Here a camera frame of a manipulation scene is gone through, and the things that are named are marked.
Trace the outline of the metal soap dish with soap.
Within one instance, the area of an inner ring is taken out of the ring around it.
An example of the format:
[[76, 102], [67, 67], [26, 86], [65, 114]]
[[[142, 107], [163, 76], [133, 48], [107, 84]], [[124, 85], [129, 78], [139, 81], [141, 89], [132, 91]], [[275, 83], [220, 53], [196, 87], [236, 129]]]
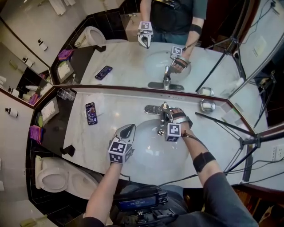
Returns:
[[211, 113], [216, 109], [216, 104], [210, 100], [202, 99], [200, 105], [201, 105], [201, 110], [205, 113]]

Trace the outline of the white oval sink basin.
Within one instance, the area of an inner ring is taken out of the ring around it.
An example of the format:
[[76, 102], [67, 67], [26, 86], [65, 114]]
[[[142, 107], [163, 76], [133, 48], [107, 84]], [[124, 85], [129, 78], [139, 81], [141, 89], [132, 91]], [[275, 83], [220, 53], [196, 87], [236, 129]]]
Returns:
[[131, 180], [160, 185], [189, 176], [189, 152], [184, 141], [167, 142], [158, 133], [158, 120], [148, 120], [136, 128], [134, 154], [129, 161]]

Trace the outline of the large wall mirror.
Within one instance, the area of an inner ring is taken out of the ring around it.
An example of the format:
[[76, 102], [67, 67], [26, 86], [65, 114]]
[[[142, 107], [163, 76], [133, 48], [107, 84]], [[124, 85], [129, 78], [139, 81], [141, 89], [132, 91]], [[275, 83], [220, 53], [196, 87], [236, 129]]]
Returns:
[[[85, 0], [75, 0], [58, 15], [48, 0], [7, 0], [0, 17], [11, 30], [47, 65], [51, 65], [67, 39], [87, 18]], [[268, 4], [265, 17], [253, 27], [247, 43], [241, 45], [241, 63], [248, 78], [256, 75], [265, 61], [284, 43], [284, 14], [277, 16]], [[171, 44], [152, 43], [149, 49], [137, 41], [110, 43], [104, 52], [95, 51], [83, 74], [83, 85], [147, 87], [161, 82], [164, 69], [171, 64]], [[219, 96], [240, 77], [231, 56], [196, 47], [190, 57], [191, 66], [180, 74], [172, 74], [171, 82], [194, 92], [199, 86], [213, 89]]]

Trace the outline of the black armband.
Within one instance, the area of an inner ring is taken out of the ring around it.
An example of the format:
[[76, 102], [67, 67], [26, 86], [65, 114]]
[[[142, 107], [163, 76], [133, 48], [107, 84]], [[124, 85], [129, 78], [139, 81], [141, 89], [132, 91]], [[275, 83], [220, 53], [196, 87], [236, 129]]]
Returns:
[[200, 153], [194, 158], [193, 166], [197, 173], [201, 173], [203, 168], [213, 160], [215, 157], [210, 152]]

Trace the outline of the black smartphone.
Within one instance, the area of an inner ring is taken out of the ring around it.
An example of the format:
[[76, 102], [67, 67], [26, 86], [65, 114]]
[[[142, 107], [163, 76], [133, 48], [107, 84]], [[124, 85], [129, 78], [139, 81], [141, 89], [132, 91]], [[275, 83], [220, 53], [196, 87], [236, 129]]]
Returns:
[[96, 109], [95, 109], [95, 103], [87, 103], [85, 105], [86, 109], [86, 117], [87, 117], [87, 122], [88, 125], [95, 125], [97, 124], [97, 114], [96, 114]]

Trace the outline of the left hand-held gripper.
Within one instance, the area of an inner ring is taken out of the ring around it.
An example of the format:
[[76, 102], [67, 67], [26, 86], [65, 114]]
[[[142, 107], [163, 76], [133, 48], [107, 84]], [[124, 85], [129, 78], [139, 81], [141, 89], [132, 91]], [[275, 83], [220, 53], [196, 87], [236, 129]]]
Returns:
[[[131, 143], [134, 142], [135, 132], [135, 124], [128, 124], [117, 129], [114, 133], [114, 136], [117, 138], [112, 140], [108, 149], [108, 157], [111, 163], [125, 164], [133, 155], [134, 148]], [[118, 138], [127, 139], [128, 143]]]

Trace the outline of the chrome faucet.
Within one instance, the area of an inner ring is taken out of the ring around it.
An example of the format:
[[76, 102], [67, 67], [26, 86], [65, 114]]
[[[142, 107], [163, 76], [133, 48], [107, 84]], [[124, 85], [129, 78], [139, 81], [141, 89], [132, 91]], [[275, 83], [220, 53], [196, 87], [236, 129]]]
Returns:
[[[161, 106], [147, 105], [144, 108], [144, 112], [146, 114], [159, 115], [160, 117], [160, 114], [161, 112], [163, 112], [163, 109], [168, 108], [168, 107], [169, 105], [167, 104], [167, 102], [164, 102]], [[173, 122], [173, 119], [172, 117], [170, 117], [170, 121], [168, 123], [172, 123], [172, 122]]]

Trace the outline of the white toilet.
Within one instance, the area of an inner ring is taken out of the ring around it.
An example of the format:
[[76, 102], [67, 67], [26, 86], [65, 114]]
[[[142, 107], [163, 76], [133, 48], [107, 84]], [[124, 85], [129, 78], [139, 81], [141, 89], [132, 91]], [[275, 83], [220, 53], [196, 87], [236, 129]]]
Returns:
[[35, 158], [35, 186], [47, 192], [68, 193], [88, 200], [102, 179], [58, 157]]

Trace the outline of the person's dark shirt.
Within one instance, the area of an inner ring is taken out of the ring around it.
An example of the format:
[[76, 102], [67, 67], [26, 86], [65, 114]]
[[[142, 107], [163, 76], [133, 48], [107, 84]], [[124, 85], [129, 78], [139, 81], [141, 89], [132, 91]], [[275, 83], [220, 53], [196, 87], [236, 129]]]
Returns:
[[178, 216], [168, 224], [150, 227], [259, 227], [223, 173], [212, 175], [203, 186], [205, 211]]

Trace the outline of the white paper towel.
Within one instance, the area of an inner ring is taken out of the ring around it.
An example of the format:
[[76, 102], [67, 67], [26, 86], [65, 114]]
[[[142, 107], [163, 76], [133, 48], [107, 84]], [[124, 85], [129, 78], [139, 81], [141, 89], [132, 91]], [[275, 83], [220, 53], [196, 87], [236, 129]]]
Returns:
[[105, 111], [105, 97], [103, 93], [94, 93], [89, 95], [89, 101], [94, 102], [97, 116], [101, 116]]

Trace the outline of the narrow angled mirror panel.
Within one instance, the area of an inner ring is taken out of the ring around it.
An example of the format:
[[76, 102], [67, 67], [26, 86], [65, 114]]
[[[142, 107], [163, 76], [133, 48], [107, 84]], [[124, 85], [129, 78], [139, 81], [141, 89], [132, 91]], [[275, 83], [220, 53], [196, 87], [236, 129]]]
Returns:
[[42, 71], [27, 55], [19, 58], [0, 40], [0, 94], [32, 107], [52, 87], [48, 69]]
[[284, 130], [284, 32], [261, 36], [243, 63], [247, 79], [230, 100], [255, 132]]

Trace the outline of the black tripod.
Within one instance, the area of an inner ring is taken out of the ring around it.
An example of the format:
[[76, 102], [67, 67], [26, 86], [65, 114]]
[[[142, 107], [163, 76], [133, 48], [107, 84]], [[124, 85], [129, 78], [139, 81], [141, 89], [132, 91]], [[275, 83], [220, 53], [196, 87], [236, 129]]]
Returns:
[[240, 127], [234, 126], [232, 124], [226, 123], [224, 121], [215, 119], [213, 117], [209, 117], [208, 115], [202, 114], [202, 113], [195, 113], [197, 116], [200, 117], [204, 117], [207, 118], [209, 120], [214, 121], [215, 123], [219, 124], [219, 125], [223, 125], [226, 128], [228, 128], [229, 130], [231, 130], [232, 132], [234, 132], [234, 130], [244, 133], [245, 135], [248, 135], [248, 139], [243, 139], [241, 136], [239, 136], [239, 139], [237, 139], [240, 143], [240, 148], [239, 150], [242, 150], [245, 146], [247, 145], [255, 145], [253, 147], [253, 149], [248, 152], [240, 161], [238, 161], [235, 165], [231, 165], [230, 168], [226, 168], [226, 170], [224, 171], [225, 175], [228, 175], [231, 172], [235, 172], [234, 169], [237, 168], [241, 163], [243, 163], [245, 160], [247, 160], [250, 156], [252, 156], [252, 154], [261, 146], [261, 143], [263, 142], [268, 142], [268, 141], [274, 141], [277, 139], [281, 139], [284, 138], [284, 132], [278, 132], [276, 134], [272, 134], [272, 135], [267, 135], [267, 136], [261, 136], [259, 133], [255, 134], [252, 132], [249, 132], [245, 129], [242, 129]]

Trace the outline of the white bottle with black cap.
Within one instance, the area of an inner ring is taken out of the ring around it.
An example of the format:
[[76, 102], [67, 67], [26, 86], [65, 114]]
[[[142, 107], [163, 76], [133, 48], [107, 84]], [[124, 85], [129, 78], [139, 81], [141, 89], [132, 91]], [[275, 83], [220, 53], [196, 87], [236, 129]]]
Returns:
[[5, 112], [14, 118], [17, 118], [19, 114], [19, 112], [13, 108], [5, 108]]

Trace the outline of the person's left forearm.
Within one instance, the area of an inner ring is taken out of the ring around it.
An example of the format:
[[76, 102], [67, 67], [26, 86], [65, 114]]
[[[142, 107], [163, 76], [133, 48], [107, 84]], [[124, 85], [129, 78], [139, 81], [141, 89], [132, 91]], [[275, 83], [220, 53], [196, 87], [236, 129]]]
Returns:
[[121, 170], [122, 164], [112, 163], [109, 166], [87, 203], [86, 217], [97, 218], [103, 224], [107, 223]]

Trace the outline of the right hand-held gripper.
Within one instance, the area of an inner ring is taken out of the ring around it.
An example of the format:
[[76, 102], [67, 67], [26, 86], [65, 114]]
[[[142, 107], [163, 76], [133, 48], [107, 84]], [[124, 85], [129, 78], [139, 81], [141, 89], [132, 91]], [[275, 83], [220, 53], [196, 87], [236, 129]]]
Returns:
[[182, 123], [168, 123], [170, 117], [172, 117], [172, 109], [171, 107], [164, 108], [163, 112], [160, 114], [160, 129], [166, 127], [166, 141], [177, 141], [180, 137], [185, 137], [186, 133], [189, 132], [192, 127], [192, 121], [188, 116], [188, 121]]

